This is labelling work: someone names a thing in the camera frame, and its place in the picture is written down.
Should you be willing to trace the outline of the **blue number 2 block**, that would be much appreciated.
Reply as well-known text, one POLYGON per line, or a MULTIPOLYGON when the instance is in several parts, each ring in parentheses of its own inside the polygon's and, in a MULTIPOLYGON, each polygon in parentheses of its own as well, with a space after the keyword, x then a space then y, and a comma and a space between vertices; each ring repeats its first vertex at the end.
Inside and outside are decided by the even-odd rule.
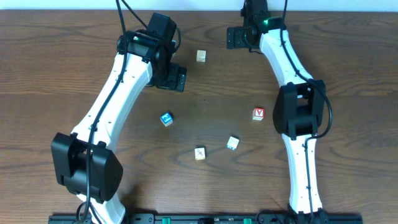
POLYGON ((166 112, 160 116, 160 120, 162 124, 167 127, 170 126, 174 121, 174 116, 171 112, 166 112))

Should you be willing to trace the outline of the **red letter A block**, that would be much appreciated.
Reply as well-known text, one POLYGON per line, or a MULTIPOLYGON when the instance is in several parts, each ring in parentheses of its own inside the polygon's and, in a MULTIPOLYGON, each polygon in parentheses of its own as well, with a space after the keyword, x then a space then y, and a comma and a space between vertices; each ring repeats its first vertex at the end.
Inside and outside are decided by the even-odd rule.
POLYGON ((254 108, 252 112, 252 119, 261 121, 264 119, 265 109, 264 108, 254 108))

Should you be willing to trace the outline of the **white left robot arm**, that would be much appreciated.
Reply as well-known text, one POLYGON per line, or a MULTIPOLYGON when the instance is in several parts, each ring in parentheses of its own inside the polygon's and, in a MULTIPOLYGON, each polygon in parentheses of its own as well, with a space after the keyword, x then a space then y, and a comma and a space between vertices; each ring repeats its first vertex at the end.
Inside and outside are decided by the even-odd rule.
POLYGON ((118 196, 123 166, 115 155, 119 135, 147 86, 182 92, 187 69, 172 62, 176 28, 127 31, 120 36, 112 71, 93 106, 70 134, 57 133, 51 153, 58 184, 82 202, 73 215, 49 223, 124 223, 118 196))

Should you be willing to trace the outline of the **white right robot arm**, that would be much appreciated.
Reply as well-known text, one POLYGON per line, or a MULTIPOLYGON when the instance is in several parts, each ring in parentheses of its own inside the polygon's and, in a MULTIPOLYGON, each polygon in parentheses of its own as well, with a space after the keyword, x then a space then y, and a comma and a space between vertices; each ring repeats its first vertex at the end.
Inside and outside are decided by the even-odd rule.
POLYGON ((227 30, 227 48, 259 49, 279 84, 272 112, 276 131, 287 150, 290 172, 289 206, 296 214, 322 208, 317 189, 315 136, 322 124, 325 84, 304 69, 278 17, 227 30))

